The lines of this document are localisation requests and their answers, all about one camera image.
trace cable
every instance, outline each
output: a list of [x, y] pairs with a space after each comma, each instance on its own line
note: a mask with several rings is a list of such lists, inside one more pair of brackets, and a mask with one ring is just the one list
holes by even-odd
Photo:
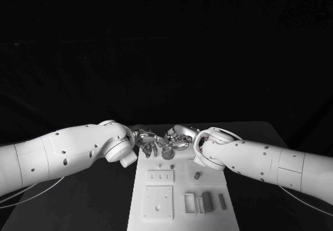
[[[229, 131], [226, 131], [226, 130], [223, 130], [223, 129], [220, 129], [219, 128], [219, 130], [222, 130], [222, 131], [225, 131], [226, 133], [229, 133], [231, 135], [233, 135], [241, 141], [242, 141], [242, 138], [236, 135], [236, 134], [233, 134], [232, 132], [229, 132]], [[321, 209], [319, 209], [319, 208], [316, 208], [314, 206], [311, 206], [310, 204], [307, 204], [301, 199], [298, 199], [281, 186], [280, 186], [280, 188], [303, 203], [303, 204], [306, 204], [308, 207], [311, 207], [311, 208], [314, 208], [317, 211], [320, 211], [320, 212], [323, 212], [323, 213], [326, 213], [327, 215], [330, 215], [331, 217], [333, 217], [333, 214], [330, 214], [330, 213], [327, 213], [326, 211], [323, 211]]]
[[27, 187], [24, 190], [22, 190], [19, 193], [16, 193], [14, 195], [9, 196], [4, 200], [0, 201], [0, 204], [7, 201], [9, 199], [11, 199], [13, 197], [16, 197], [17, 195], [20, 195], [23, 192], [26, 192], [35, 185], [37, 184], [33, 184], [30, 187]]
[[7, 207], [10, 207], [10, 206], [19, 205], [19, 204], [22, 204], [23, 202], [32, 200], [35, 197], [37, 197], [39, 195], [42, 195], [47, 190], [50, 190], [50, 189], [55, 187], [55, 185], [60, 182], [60, 180], [59, 180], [59, 181], [58, 181], [58, 182], [56, 182], [40, 194], [37, 194], [37, 195], [33, 196], [32, 198], [26, 199], [24, 201], [22, 201], [22, 202], [19, 202], [19, 203], [14, 203], [14, 204], [11, 204], [11, 205], [3, 206], [3, 207], [0, 207], [0, 208], [7, 208]]
[[323, 211], [321, 209], [316, 208], [314, 206], [311, 206], [310, 204], [307, 204], [301, 199], [298, 199], [281, 186], [280, 188], [301, 202], [304, 203], [307, 206], [310, 206], [311, 208], [314, 208], [317, 211], [326, 213], [327, 215], [333, 216], [333, 214], [327, 213], [326, 211]]

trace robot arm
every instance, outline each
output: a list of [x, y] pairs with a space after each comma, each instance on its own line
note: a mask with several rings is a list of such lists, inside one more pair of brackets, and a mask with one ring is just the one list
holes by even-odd
[[114, 120], [58, 130], [30, 141], [0, 147], [0, 196], [39, 182], [65, 177], [91, 167], [101, 157], [127, 167], [137, 155], [137, 141], [154, 142], [157, 136], [141, 137]]
[[195, 162], [294, 189], [333, 205], [333, 158], [252, 141], [235, 140], [219, 128], [193, 139]]

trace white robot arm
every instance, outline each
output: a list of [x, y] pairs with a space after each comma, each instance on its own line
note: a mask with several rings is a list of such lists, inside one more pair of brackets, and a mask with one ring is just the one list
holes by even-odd
[[333, 158], [298, 152], [264, 143], [235, 140], [219, 128], [196, 132], [193, 128], [176, 125], [167, 132], [170, 138], [177, 135], [193, 137], [176, 141], [177, 150], [193, 143], [195, 162], [203, 167], [223, 170], [225, 166], [238, 174], [265, 183], [294, 189], [333, 205]]
[[[39, 182], [65, 177], [91, 167], [101, 157], [127, 167], [137, 155], [133, 147], [166, 145], [148, 129], [131, 130], [107, 120], [58, 130], [30, 141], [0, 147], [0, 196]], [[138, 145], [150, 155], [151, 149]]]

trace black background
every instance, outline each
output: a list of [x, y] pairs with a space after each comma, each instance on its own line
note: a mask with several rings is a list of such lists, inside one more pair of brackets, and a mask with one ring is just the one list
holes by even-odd
[[331, 155], [333, 2], [1, 2], [0, 142], [114, 119], [267, 121]]

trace gray table surface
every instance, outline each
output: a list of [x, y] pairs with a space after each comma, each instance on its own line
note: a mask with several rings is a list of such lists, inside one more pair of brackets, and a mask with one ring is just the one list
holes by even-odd
[[[267, 122], [183, 125], [200, 130], [219, 127], [245, 140], [287, 147]], [[148, 127], [163, 136], [173, 124]], [[89, 169], [65, 177], [45, 194], [16, 206], [1, 231], [127, 230], [135, 167], [137, 162], [122, 168], [118, 162], [98, 159]], [[333, 217], [307, 207], [278, 186], [241, 176], [229, 169], [225, 169], [225, 178], [241, 231], [333, 230]], [[37, 184], [22, 200], [40, 193], [56, 181]], [[330, 205], [316, 199], [311, 202], [333, 213]]]

